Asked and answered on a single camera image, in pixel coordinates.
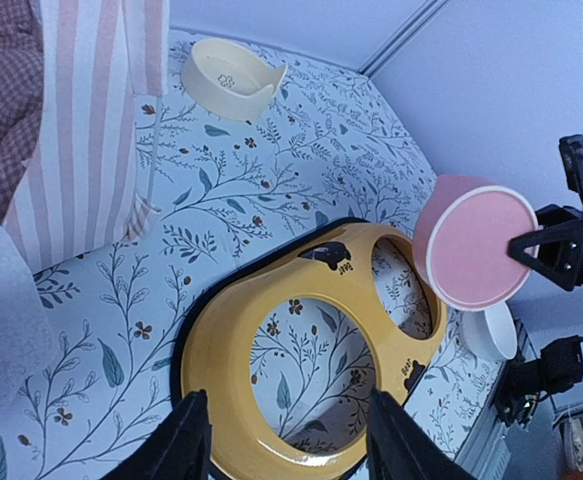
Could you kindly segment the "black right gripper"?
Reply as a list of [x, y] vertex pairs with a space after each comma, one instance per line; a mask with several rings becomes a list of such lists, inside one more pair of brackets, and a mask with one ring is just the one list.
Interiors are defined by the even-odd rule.
[[540, 230], [510, 240], [508, 256], [565, 291], [583, 287], [583, 212], [551, 204], [536, 217]]

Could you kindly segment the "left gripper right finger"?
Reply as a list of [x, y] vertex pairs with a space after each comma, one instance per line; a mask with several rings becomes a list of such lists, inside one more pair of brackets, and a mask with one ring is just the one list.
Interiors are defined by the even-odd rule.
[[370, 479], [469, 480], [470, 473], [449, 459], [398, 402], [371, 390], [368, 410]]

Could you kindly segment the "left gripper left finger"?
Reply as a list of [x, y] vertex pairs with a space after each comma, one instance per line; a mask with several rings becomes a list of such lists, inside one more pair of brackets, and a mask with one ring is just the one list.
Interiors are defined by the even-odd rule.
[[212, 426], [204, 390], [187, 394], [106, 480], [207, 479]]

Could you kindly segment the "pink round pet bowl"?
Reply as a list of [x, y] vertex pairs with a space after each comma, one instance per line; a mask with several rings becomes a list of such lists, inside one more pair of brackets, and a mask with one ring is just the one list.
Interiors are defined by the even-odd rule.
[[508, 245], [537, 229], [535, 211], [515, 190], [479, 177], [441, 175], [414, 227], [414, 266], [446, 305], [481, 311], [526, 283], [531, 270], [508, 255]]

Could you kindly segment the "yellow double bowl stand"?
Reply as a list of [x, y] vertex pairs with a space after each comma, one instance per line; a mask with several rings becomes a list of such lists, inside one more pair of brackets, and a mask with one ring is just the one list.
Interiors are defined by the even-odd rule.
[[171, 395], [207, 395], [216, 479], [344, 479], [366, 455], [372, 392], [404, 403], [446, 324], [406, 236], [340, 219], [191, 304]]

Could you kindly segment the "cream pet bowl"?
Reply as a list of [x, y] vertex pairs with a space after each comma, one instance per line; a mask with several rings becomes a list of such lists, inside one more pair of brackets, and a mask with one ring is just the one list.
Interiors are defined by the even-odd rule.
[[232, 121], [254, 121], [278, 94], [287, 66], [273, 68], [251, 50], [207, 38], [194, 43], [181, 80], [202, 108]]

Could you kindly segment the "pink gingham cushion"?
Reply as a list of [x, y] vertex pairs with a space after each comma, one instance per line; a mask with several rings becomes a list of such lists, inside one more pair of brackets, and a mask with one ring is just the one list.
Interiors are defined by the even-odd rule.
[[0, 1], [0, 222], [37, 145], [44, 81], [41, 24], [28, 1]]

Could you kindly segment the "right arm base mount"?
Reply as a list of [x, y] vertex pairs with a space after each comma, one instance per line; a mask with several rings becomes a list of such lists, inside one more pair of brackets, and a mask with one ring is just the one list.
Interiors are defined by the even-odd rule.
[[525, 427], [548, 396], [564, 393], [583, 380], [583, 336], [552, 341], [540, 356], [525, 361], [521, 354], [507, 362], [493, 398], [499, 420]]

